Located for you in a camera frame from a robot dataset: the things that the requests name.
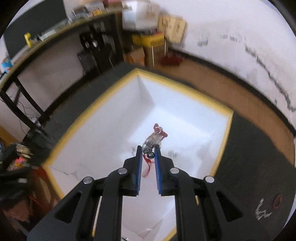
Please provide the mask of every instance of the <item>desk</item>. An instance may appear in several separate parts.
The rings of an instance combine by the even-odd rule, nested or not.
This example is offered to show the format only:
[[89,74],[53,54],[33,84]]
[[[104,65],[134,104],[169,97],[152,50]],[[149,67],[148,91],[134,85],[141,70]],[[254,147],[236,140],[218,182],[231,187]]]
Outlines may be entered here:
[[36,128],[36,124],[33,123],[18,107],[17,107],[17,97],[15,101],[12,101],[9,96],[7,95],[6,91],[15,83],[16,86],[19,88],[18,93],[22,93],[24,97],[30,102],[30,104],[40,113],[39,122],[42,124],[46,120],[49,119],[49,116],[53,113],[53,111],[62,103],[65,98],[67,98],[71,93],[78,89],[81,85],[87,82],[89,79],[93,79],[94,75],[98,75],[99,73],[94,71],[90,73],[92,78],[89,78],[87,75],[84,76],[81,80],[77,81],[76,84],[71,86],[68,90],[62,93],[61,98],[59,97],[56,99],[47,110],[42,110],[38,104],[33,100],[33,98],[29,95],[29,93],[25,90],[24,86],[18,80],[18,75],[30,64],[32,61],[39,55],[41,55],[45,50],[51,47],[54,43],[58,42],[59,40],[69,36],[73,32],[83,29],[86,26],[93,27],[94,23],[101,22],[101,21],[108,21],[110,23],[111,29],[110,31],[101,32],[102,34],[111,35],[114,40],[116,54],[115,59],[116,62],[119,63],[123,61],[123,52],[121,47],[121,42],[119,39],[119,31],[117,27],[117,19],[116,13],[121,11],[120,10],[110,10],[109,12],[104,12],[100,15],[81,19],[73,22],[70,25],[67,25],[61,28],[58,32],[51,35],[47,39],[42,42],[38,42],[34,45],[26,54],[25,56],[19,60],[9,71],[8,74],[4,75],[4,77],[0,80],[0,98],[5,102],[5,104],[10,108],[10,110],[29,128],[34,129]]

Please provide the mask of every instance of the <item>triangular cutout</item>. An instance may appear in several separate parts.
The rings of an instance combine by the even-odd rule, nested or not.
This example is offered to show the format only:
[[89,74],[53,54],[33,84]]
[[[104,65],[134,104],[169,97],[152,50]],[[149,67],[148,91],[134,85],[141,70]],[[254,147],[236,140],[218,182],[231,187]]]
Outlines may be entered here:
[[55,215],[55,218],[65,223],[70,223],[74,216],[76,207],[80,200],[81,193],[77,193],[69,202],[67,202],[63,208],[61,208]]
[[231,222],[242,217],[242,213],[225,197],[223,193],[217,192],[216,194],[227,222]]

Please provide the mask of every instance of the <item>black monitor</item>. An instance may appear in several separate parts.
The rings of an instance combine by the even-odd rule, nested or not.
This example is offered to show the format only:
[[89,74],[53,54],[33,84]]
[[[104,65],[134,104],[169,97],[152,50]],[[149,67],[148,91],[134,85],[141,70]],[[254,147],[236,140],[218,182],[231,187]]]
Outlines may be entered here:
[[66,18],[63,0],[45,0],[23,13],[4,32],[10,57],[26,45],[24,34],[30,33],[34,37]]

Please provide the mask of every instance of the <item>wooden floor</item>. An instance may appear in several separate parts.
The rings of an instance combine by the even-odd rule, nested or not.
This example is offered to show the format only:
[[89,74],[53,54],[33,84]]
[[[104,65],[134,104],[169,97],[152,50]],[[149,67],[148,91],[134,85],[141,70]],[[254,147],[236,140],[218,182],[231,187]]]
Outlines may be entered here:
[[184,59],[179,67],[155,67],[167,75],[188,81],[196,89],[219,100],[262,129],[294,165],[294,138],[281,119],[258,97],[232,79],[199,63]]

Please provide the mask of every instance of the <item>blue object on table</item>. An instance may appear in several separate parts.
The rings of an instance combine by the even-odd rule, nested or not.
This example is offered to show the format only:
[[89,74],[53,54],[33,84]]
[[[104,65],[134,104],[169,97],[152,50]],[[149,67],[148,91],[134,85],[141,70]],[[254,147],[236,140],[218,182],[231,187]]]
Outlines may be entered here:
[[9,70],[11,69],[11,67],[12,67],[12,63],[11,63],[11,59],[10,59],[9,55],[5,57],[5,59],[2,61],[1,65],[2,65],[2,67],[4,69],[4,71],[6,73],[8,73]]

